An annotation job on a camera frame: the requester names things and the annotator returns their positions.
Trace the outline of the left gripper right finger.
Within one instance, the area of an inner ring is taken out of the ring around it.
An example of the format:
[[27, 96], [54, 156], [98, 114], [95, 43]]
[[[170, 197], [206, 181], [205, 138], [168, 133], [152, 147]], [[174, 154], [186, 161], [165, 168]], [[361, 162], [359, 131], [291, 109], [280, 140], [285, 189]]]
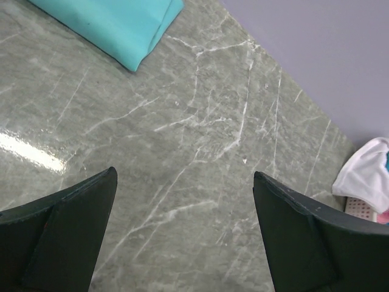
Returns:
[[275, 291], [388, 291], [388, 226], [263, 172], [254, 174], [253, 197]]

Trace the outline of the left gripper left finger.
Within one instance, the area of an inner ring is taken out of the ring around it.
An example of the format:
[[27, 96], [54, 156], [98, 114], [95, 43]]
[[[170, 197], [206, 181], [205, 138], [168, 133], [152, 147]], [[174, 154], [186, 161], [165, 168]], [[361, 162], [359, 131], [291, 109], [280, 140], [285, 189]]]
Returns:
[[87, 291], [116, 190], [110, 167], [1, 211], [1, 291]]

